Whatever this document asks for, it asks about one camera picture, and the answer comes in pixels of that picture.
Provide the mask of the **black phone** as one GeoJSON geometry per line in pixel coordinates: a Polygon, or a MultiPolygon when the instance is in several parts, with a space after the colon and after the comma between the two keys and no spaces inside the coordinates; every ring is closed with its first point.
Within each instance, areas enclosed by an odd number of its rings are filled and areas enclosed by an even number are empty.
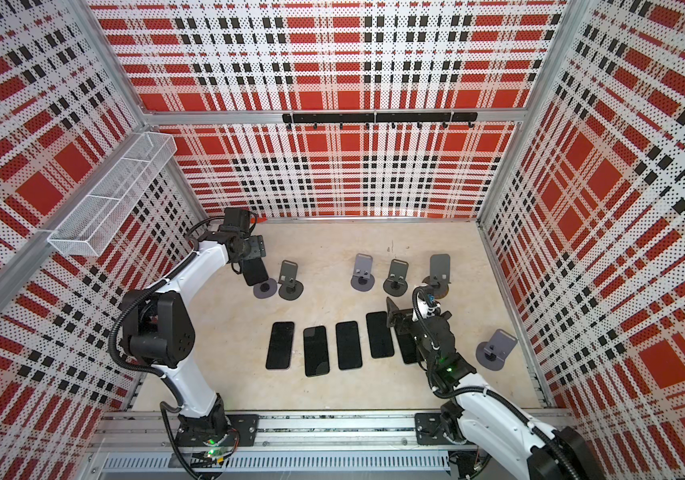
{"type": "Polygon", "coordinates": [[[395,355],[393,336],[384,311],[366,315],[368,338],[372,358],[390,358],[395,355]]]}
{"type": "Polygon", "coordinates": [[[294,322],[272,324],[270,340],[268,340],[268,354],[266,354],[266,369],[286,370],[290,368],[294,328],[296,328],[294,322]]]}
{"type": "Polygon", "coordinates": [[[417,364],[422,361],[416,340],[410,332],[395,331],[404,364],[417,364]]]}
{"type": "Polygon", "coordinates": [[[342,371],[363,367],[359,326],[356,321],[336,324],[336,352],[338,368],[342,371]]]}
{"type": "Polygon", "coordinates": [[[244,280],[246,280],[246,285],[248,286],[262,284],[270,279],[270,275],[268,275],[268,270],[266,270],[262,258],[242,260],[240,262],[240,268],[242,268],[242,276],[244,276],[244,280]]]}

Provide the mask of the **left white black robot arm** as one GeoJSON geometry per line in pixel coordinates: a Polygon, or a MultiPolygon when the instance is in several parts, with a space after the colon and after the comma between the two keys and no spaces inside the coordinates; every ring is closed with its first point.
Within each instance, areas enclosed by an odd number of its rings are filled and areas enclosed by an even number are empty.
{"type": "Polygon", "coordinates": [[[108,334],[108,353],[118,367],[154,375],[170,389],[178,405],[164,405],[162,412],[178,416],[182,433],[194,441],[220,443],[232,426],[222,396],[208,385],[192,356],[196,331],[188,302],[226,266],[250,287],[270,279],[264,239],[254,234],[257,225],[258,214],[234,207],[198,222],[186,232],[192,252],[156,283],[128,292],[108,334]],[[216,230],[196,234],[216,220],[216,230]]]}

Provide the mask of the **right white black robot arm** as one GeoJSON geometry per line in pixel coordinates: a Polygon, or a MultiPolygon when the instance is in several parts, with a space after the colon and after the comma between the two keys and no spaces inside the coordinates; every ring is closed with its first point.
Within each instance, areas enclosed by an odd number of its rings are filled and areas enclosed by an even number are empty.
{"type": "Polygon", "coordinates": [[[450,442],[486,451],[517,479],[603,479],[604,471],[574,428],[556,428],[510,402],[457,350],[450,318],[433,288],[413,290],[412,306],[386,300],[387,325],[407,334],[425,362],[428,386],[444,400],[440,426],[450,442]]]}

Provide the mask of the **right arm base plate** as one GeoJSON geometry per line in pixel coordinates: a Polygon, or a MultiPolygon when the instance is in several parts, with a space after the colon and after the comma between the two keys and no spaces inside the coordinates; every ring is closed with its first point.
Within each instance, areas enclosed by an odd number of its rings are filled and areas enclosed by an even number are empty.
{"type": "Polygon", "coordinates": [[[455,420],[446,412],[417,413],[414,420],[419,445],[450,445],[456,440],[455,420]]]}

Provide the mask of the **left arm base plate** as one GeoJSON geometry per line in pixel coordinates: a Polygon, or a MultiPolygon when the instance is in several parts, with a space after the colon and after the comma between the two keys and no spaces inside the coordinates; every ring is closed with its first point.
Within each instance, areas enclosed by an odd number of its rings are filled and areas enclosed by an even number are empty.
{"type": "Polygon", "coordinates": [[[254,445],[258,420],[256,414],[188,418],[180,416],[180,426],[174,430],[174,442],[180,447],[232,447],[254,445]]]}

